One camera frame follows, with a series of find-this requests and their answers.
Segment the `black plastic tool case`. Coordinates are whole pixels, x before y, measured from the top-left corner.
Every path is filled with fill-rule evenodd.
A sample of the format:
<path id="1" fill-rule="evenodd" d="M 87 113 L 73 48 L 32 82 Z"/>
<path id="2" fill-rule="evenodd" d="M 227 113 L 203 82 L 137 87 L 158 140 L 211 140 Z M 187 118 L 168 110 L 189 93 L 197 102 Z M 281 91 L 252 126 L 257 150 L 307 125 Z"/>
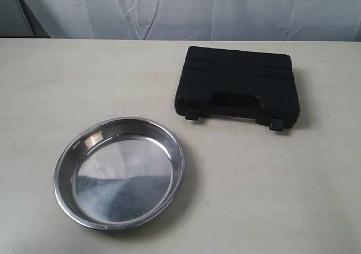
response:
<path id="1" fill-rule="evenodd" d="M 252 119 L 282 132 L 300 116 L 291 57 L 209 47 L 188 48 L 174 99 L 177 114 Z"/>

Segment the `round stainless steel tray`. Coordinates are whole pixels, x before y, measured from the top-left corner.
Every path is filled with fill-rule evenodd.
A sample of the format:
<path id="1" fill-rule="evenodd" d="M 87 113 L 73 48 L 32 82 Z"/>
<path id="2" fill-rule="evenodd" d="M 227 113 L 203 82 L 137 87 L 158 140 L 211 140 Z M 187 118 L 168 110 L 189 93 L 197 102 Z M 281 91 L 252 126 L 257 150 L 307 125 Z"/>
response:
<path id="1" fill-rule="evenodd" d="M 84 130 L 64 149 L 54 171 L 59 207 L 95 230 L 138 227 L 163 212 L 186 173 L 183 146 L 167 127 L 118 117 Z"/>

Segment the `white backdrop curtain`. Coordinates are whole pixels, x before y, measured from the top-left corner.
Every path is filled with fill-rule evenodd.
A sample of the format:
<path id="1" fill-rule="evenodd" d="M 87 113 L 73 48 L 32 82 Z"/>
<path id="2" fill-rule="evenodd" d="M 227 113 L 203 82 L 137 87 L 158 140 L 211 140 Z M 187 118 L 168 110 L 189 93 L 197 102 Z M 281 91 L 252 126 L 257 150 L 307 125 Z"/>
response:
<path id="1" fill-rule="evenodd" d="M 1 0 L 1 36 L 359 41 L 360 0 Z"/>

